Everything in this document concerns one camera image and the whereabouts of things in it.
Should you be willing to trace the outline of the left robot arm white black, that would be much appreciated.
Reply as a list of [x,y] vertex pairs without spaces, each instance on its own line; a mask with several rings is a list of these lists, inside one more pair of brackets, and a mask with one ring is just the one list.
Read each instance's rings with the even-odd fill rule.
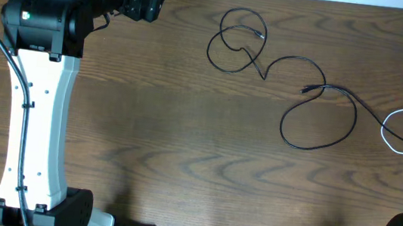
[[11,71],[1,226],[116,226],[93,193],[68,186],[64,152],[73,86],[94,20],[155,21],[165,0],[8,0],[2,8]]

